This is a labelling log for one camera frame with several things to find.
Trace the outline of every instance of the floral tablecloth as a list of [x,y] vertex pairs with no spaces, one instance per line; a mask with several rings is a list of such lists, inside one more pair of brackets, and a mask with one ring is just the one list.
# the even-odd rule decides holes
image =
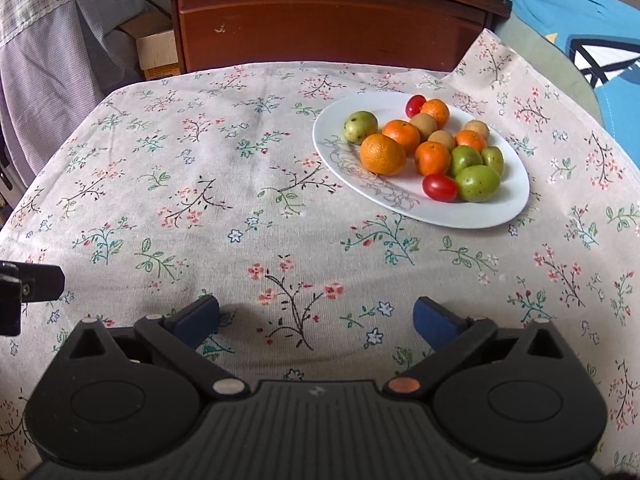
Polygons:
[[[527,208],[482,231],[392,213],[343,186],[312,125],[354,92],[421,92],[501,131],[530,175]],[[38,459],[22,421],[83,317],[127,326],[210,292],[200,351],[252,385],[374,378],[428,355],[428,295],[501,326],[553,319],[607,400],[595,455],[640,464],[638,169],[583,110],[485,31],[443,80],[423,70],[251,64],[121,89],[46,165],[0,233],[0,257],[62,267],[57,301],[0,340],[0,476]]]

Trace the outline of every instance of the green fruit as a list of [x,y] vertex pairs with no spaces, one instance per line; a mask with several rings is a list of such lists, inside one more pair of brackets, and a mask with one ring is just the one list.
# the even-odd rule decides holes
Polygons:
[[378,120],[371,112],[355,112],[344,121],[342,135],[347,142],[362,144],[370,135],[378,132]]
[[481,166],[482,156],[471,146],[457,146],[451,152],[451,174],[456,177],[465,168]]
[[502,156],[500,148],[497,146],[490,146],[482,150],[481,155],[484,165],[495,170],[495,173],[502,176],[504,173],[504,157]]
[[500,187],[500,175],[488,166],[469,166],[456,177],[458,196],[467,202],[486,202]]

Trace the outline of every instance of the cherry tomato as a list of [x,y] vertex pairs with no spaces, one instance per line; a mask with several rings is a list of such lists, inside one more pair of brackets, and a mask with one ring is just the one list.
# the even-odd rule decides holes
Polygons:
[[422,105],[425,104],[425,102],[427,102],[427,99],[425,99],[424,96],[414,95],[407,102],[404,113],[406,113],[406,116],[411,119],[414,115],[420,113],[420,108],[422,108]]
[[438,202],[453,202],[458,196],[458,184],[446,175],[430,174],[422,181],[425,195]]

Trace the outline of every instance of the wooden headboard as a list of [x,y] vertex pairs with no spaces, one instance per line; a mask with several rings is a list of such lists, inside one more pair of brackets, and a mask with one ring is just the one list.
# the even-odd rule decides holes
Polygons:
[[182,73],[317,60],[450,72],[506,0],[172,0]]

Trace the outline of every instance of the plate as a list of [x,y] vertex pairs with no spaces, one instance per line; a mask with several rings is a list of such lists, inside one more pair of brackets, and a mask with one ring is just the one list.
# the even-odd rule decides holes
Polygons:
[[[342,138],[344,120],[352,113],[367,110],[382,127],[392,119],[406,119],[404,107],[411,94],[400,92],[364,92],[347,96],[325,108],[314,123],[314,145],[322,161],[341,181],[373,202],[402,215],[429,224],[460,229],[483,229],[504,224],[519,215],[529,200],[529,176],[520,157],[495,130],[489,145],[498,146],[504,157],[504,175],[498,192],[485,203],[436,202],[422,191],[423,177],[414,160],[407,159],[401,173],[377,176],[365,170],[358,157],[359,146]],[[454,134],[471,115],[449,106],[450,118],[445,130]]]

